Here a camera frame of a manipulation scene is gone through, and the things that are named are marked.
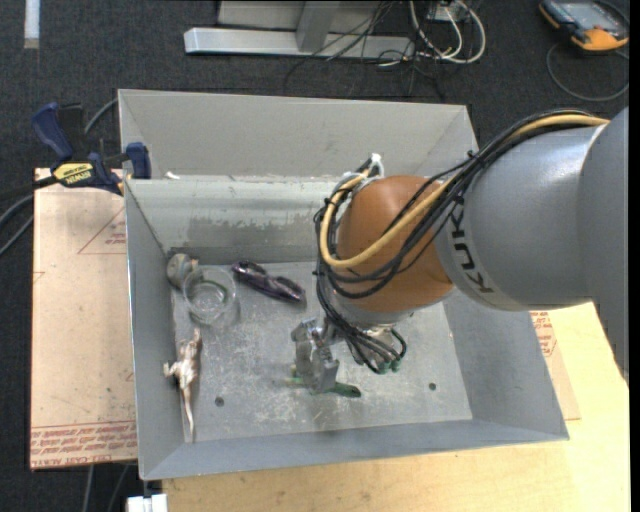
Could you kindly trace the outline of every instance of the orange device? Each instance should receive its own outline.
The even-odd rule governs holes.
[[[623,19],[596,2],[543,0],[539,8],[554,28],[566,31],[571,42],[586,53],[609,53],[629,41]]]

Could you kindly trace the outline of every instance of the black carpet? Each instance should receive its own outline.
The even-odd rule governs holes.
[[[487,32],[483,57],[469,65],[426,62],[412,72],[409,64],[378,68],[346,59],[306,59],[299,64],[297,58],[187,56],[184,32],[214,22],[214,2],[204,1],[46,0],[40,48],[25,50],[24,1],[4,1],[0,6],[0,191],[28,184],[34,167],[48,167],[54,161],[52,152],[33,133],[30,117],[34,112],[52,101],[80,102],[92,115],[119,88],[464,104],[480,145],[513,122],[546,109],[574,107],[612,118],[628,106],[628,91],[609,101],[585,101],[554,83],[546,55],[559,41],[554,69],[582,96],[618,91],[628,81],[629,61],[618,55],[578,56],[542,18],[537,3],[472,2]],[[611,3],[628,15],[627,1]],[[397,2],[376,31],[408,33],[406,4]],[[115,110],[96,124],[91,136],[95,144],[104,145],[106,153],[119,150]],[[0,215],[11,204],[1,201]],[[0,248],[29,215],[30,208],[24,208],[0,230]],[[79,511],[87,468],[31,472],[28,466],[32,247],[29,229],[0,256],[4,373],[0,379],[0,511]],[[135,467],[96,466],[89,510],[106,509],[123,470],[114,510],[119,510],[126,496],[143,492]]]

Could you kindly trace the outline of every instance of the wooden table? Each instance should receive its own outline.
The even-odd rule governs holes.
[[[171,512],[631,510],[629,388],[591,304],[550,312],[569,441],[163,481]]]

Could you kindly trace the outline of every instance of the yellow cable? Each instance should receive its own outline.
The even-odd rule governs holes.
[[[580,114],[552,115],[543,119],[539,119],[537,121],[533,121],[519,128],[507,138],[507,141],[513,139],[514,137],[522,135],[523,133],[526,133],[531,130],[535,130],[544,126],[552,126],[555,124],[567,124],[567,123],[583,124],[586,126],[597,126],[601,124],[606,124],[608,122],[609,121],[607,119],[603,119],[599,117],[591,117],[587,115],[580,115]],[[340,187],[340,190],[338,190],[333,196],[331,196],[329,205],[327,206],[327,211],[325,212],[324,218],[322,219],[322,224],[320,226],[320,255],[322,256],[322,259],[325,261],[325,263],[327,263],[332,267],[335,267],[335,268],[354,267],[356,265],[359,265],[360,263],[367,261],[372,256],[376,255],[407,224],[409,224],[411,221],[413,221],[413,219],[415,219],[418,215],[423,213],[429,206],[431,206],[433,202],[440,196],[440,194],[446,189],[447,185],[453,179],[455,179],[455,176],[453,178],[450,178],[433,194],[429,195],[428,197],[425,197],[420,203],[418,203],[418,205],[413,210],[411,210],[406,216],[404,216],[393,228],[387,231],[383,236],[381,236],[378,240],[373,242],[369,247],[364,249],[361,253],[346,260],[339,260],[331,256],[331,254],[329,253],[329,247],[327,242],[327,238],[329,234],[329,224],[333,217],[333,213],[336,209],[336,206],[334,204],[334,199],[336,202],[339,201],[345,192],[347,192],[348,190],[351,190],[356,184],[360,183],[360,181],[362,181],[365,177],[366,175],[363,174],[362,176],[358,176],[348,181],[342,187]]]
[[[601,117],[591,117],[580,114],[559,114],[550,117],[545,117],[543,119],[538,119],[537,121],[533,121],[521,128],[517,129],[507,138],[507,141],[519,137],[523,133],[527,133],[531,130],[537,130],[538,128],[542,128],[544,126],[553,126],[554,124],[584,124],[586,126],[599,126],[601,124],[607,124],[609,122],[608,119],[603,119]]]

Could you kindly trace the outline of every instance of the toy figurine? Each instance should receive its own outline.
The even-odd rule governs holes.
[[[173,376],[182,392],[184,399],[184,408],[189,421],[189,431],[191,432],[191,440],[193,441],[193,413],[191,411],[191,391],[192,384],[198,378],[199,363],[198,357],[202,348],[202,335],[197,327],[193,331],[191,340],[182,340],[178,348],[178,361],[169,366],[164,363],[164,376]]]

